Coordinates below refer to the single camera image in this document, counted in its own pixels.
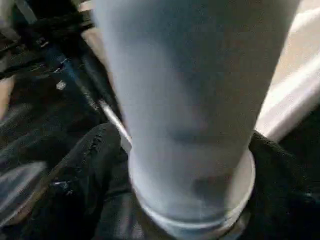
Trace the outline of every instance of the black fabric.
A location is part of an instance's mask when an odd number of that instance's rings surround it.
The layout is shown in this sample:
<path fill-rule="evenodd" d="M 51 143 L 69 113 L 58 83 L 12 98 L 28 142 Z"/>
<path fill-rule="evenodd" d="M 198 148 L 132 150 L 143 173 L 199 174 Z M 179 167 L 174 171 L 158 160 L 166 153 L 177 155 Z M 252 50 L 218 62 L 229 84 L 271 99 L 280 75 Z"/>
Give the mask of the black fabric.
<path fill-rule="evenodd" d="M 42 192 L 52 170 L 98 123 L 99 116 L 64 98 L 55 84 L 25 79 L 14 86 L 0 122 L 0 224 L 10 224 L 8 217 Z"/>

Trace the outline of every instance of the white surface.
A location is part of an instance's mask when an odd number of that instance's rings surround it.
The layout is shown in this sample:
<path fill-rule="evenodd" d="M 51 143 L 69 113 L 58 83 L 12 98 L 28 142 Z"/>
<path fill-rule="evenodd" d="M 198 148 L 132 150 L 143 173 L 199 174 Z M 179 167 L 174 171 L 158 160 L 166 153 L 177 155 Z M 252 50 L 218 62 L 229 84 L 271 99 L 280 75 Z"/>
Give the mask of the white surface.
<path fill-rule="evenodd" d="M 256 130 L 279 141 L 320 102 L 320 1 L 304 0 L 293 21 Z"/>

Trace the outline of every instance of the metal pole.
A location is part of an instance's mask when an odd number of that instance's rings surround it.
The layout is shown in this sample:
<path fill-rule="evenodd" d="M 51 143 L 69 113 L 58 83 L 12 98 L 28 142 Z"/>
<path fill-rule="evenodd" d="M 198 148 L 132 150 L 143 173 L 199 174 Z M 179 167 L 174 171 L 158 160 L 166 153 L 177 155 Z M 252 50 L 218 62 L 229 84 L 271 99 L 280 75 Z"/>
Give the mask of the metal pole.
<path fill-rule="evenodd" d="M 298 2 L 95 1 L 134 191 L 175 238 L 218 238 L 244 209 L 248 144 Z"/>

